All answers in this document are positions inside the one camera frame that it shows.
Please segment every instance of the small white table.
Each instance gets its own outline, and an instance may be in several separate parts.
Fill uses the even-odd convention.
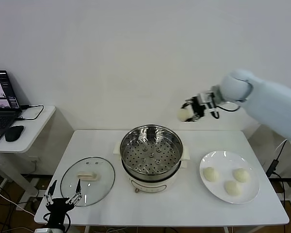
[[[22,112],[24,118],[34,118],[41,110],[41,107],[29,108]],[[4,136],[0,139],[0,175],[5,179],[1,183],[0,187],[3,188],[8,180],[16,182],[24,190],[26,190],[20,202],[27,201],[29,197],[35,197],[38,190],[34,187],[39,179],[33,179],[28,182],[11,164],[7,159],[4,158],[3,153],[25,153],[35,139],[41,133],[42,129],[49,121],[51,116],[55,112],[55,106],[44,106],[44,110],[36,120],[23,120],[14,122],[15,125],[23,125],[24,131],[20,138],[14,142],[5,141]],[[44,193],[39,192],[39,196],[42,197]]]
[[[220,227],[248,226],[240,232],[253,232],[265,225],[286,224],[289,218],[265,175],[247,139],[240,131],[176,131],[190,152],[187,168],[180,169],[175,183],[165,192],[135,193],[118,156],[115,144],[127,131],[75,131],[55,171],[58,180],[54,197],[61,197],[60,181],[65,171],[82,158],[98,156],[110,161],[115,182],[110,193],[88,207],[69,212],[72,225]],[[199,162],[210,151],[229,150],[243,156],[260,180],[258,196],[248,204],[224,202],[203,185],[197,175]],[[43,199],[34,220],[45,223],[48,211]]]

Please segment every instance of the laptop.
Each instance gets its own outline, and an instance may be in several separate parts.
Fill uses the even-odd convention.
[[[21,114],[8,74],[0,70],[0,138]]]

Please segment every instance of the floor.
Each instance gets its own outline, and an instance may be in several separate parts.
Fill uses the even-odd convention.
[[[50,182],[49,178],[42,178],[40,179],[37,188],[39,189],[46,189],[48,184]],[[272,185],[276,192],[282,192],[282,189],[279,185],[278,182],[272,182]],[[4,187],[4,190],[8,193],[8,195],[11,197],[11,200],[14,202],[18,202],[23,194],[22,188],[20,188],[16,183],[7,183]],[[8,197],[5,192],[2,192],[2,194],[5,197]],[[7,204],[7,205],[0,205],[0,232],[3,230],[8,230],[8,226],[5,226],[4,229],[3,223],[6,222],[10,228],[17,228],[17,227],[26,227],[31,230],[35,230],[36,228],[41,228],[42,225],[37,224],[34,222],[33,217],[29,215],[28,213],[24,211],[16,211],[14,206],[10,206],[9,202],[4,200],[3,198],[0,197],[0,203],[1,204]],[[26,205],[26,210],[34,213],[34,209],[37,209],[39,206],[40,201],[36,202],[30,202]],[[290,218],[290,223],[286,225],[286,233],[291,233],[291,205],[287,201],[286,202],[286,211],[289,215]],[[108,232],[112,232],[113,227],[91,227],[90,233],[105,233],[108,230]],[[79,231],[84,231],[85,227],[83,226],[78,226],[76,227],[77,230]],[[29,233],[30,231],[26,229],[15,229],[10,231],[10,233]],[[163,228],[163,227],[156,227],[156,228],[145,228],[145,227],[129,227],[125,228],[123,231],[118,231],[118,232],[126,232],[126,233],[223,233],[224,230],[223,228]],[[257,233],[283,233],[283,226],[269,226],[269,227],[264,227],[257,231]]]

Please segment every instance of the metal pot rim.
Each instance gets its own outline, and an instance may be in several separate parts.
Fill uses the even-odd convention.
[[[142,128],[146,128],[146,127],[157,127],[157,128],[161,128],[161,129],[164,129],[164,130],[167,130],[167,131],[169,131],[170,133],[172,133],[177,139],[178,139],[178,141],[179,141],[179,143],[180,143],[180,146],[181,146],[181,148],[183,148],[183,144],[182,144],[182,141],[181,141],[181,139],[180,139],[180,137],[174,132],[174,131],[172,131],[171,129],[169,129],[169,128],[167,128],[167,127],[164,127],[164,126],[160,126],[160,125],[155,125],[155,124],[147,124],[147,125],[142,125],[142,126],[138,126],[138,127],[135,127],[134,129],[132,129],[132,130],[130,130],[127,134],[125,134],[124,135],[124,137],[122,138],[122,141],[121,141],[121,143],[120,143],[120,148],[122,148],[122,144],[123,144],[123,141],[128,137],[128,135],[130,135],[132,132],[134,132],[135,130],[138,130],[138,129],[142,129]],[[126,164],[125,163],[125,161],[123,161],[123,155],[122,155],[122,153],[121,153],[121,150],[120,150],[120,156],[121,156],[121,160],[122,160],[122,163],[123,163],[123,166],[125,167],[125,168],[130,168],[132,171],[134,171],[134,172],[137,172],[137,173],[139,173],[139,174],[141,174],[141,175],[145,175],[144,173],[142,173],[142,172],[139,172],[139,171],[135,171],[131,166],[129,166],[128,164]],[[179,158],[179,161],[172,167],[172,168],[174,168],[175,166],[179,166],[179,164],[181,163],[181,156],[180,156],[180,158]]]

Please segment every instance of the glass lid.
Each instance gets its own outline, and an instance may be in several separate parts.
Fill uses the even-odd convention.
[[[63,197],[72,197],[81,180],[82,198],[76,206],[93,205],[102,200],[111,190],[115,172],[109,161],[100,157],[79,160],[64,174],[60,184]]]

